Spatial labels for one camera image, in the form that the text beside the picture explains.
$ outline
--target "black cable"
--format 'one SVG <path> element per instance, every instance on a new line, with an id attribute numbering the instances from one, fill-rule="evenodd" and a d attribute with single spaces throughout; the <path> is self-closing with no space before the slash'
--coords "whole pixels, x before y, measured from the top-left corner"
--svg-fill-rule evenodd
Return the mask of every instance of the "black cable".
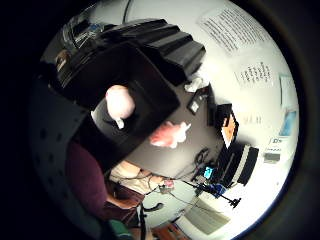
<path id="1" fill-rule="evenodd" d="M 131 5 L 131 3 L 132 3 L 132 0 L 128 0 L 126 8 L 123 13 L 122 23 L 125 23 L 127 21 L 128 10 L 129 10 L 129 6 Z"/>
<path id="2" fill-rule="evenodd" d="M 210 209 L 206 209 L 206 208 L 203 208 L 203 207 L 199 207 L 199 206 L 197 205 L 197 203 L 192 204 L 192 203 L 188 203 L 188 202 L 186 202 L 186 201 L 183 201 L 182 199 L 176 197 L 176 196 L 175 196 L 173 193 L 171 193 L 171 192 L 169 192 L 169 194 L 170 194 L 172 197 L 174 197 L 175 199 L 177 199 L 177 200 L 179 200 L 179 201 L 181 201 L 181 202 L 183 202 L 183 203 L 186 203 L 186 204 L 188 204 L 188 205 L 191 205 L 191 206 L 193 206 L 193 207 L 197 207 L 197 208 L 199 208 L 199 209 L 201 209 L 201 210 L 205 210 L 205 211 L 207 211 L 207 212 L 212 212 L 212 213 L 223 213 L 223 212 L 218 212 L 218 211 L 215 211 L 215 210 L 210 210 Z"/>
<path id="3" fill-rule="evenodd" d="M 151 180 L 151 178 L 152 178 L 153 176 L 155 176 L 155 175 L 152 175 L 152 176 L 148 179 L 148 187 L 149 187 L 149 189 L 150 189 L 150 192 L 146 193 L 145 195 L 148 195 L 148 194 L 150 194 L 150 193 L 156 192 L 157 188 L 158 188 L 158 187 L 160 188 L 159 183 L 158 183 L 158 186 L 155 187 L 154 189 L 151 188 L 151 186 L 150 186 L 150 180 Z"/>
<path id="4" fill-rule="evenodd" d="M 210 152 L 210 149 L 207 147 L 201 149 L 201 151 L 197 153 L 197 155 L 195 156 L 195 159 L 194 159 L 194 164 L 196 165 L 196 167 L 192 171 L 186 173 L 185 175 L 183 175 L 181 177 L 174 178 L 174 180 L 180 180 L 180 179 L 194 173 L 196 170 L 199 170 L 200 164 L 205 161 L 205 159 L 209 155 L 209 152 Z"/>
<path id="5" fill-rule="evenodd" d="M 186 184 L 188 184 L 188 185 L 190 185 L 191 187 L 193 187 L 193 188 L 196 188 L 197 186 L 196 185 L 193 185 L 193 184 L 191 184 L 191 183 L 188 183 L 187 181 L 183 181 L 184 183 L 186 183 Z"/>

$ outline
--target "hand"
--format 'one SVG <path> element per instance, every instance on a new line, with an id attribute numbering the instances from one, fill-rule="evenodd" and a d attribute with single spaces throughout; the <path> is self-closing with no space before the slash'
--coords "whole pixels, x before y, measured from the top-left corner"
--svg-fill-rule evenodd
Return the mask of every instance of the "hand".
<path id="1" fill-rule="evenodd" d="M 150 171 L 145 170 L 145 169 L 141 169 L 140 171 L 141 171 L 141 173 L 142 173 L 143 176 L 148 176 L 149 174 L 151 174 Z"/>
<path id="2" fill-rule="evenodd" d="M 118 199 L 117 206 L 121 209 L 130 209 L 138 206 L 138 202 L 132 199 Z"/>
<path id="3" fill-rule="evenodd" d="M 163 177 L 157 176 L 157 175 L 153 175 L 150 178 L 150 181 L 161 185 L 161 183 L 163 183 Z"/>

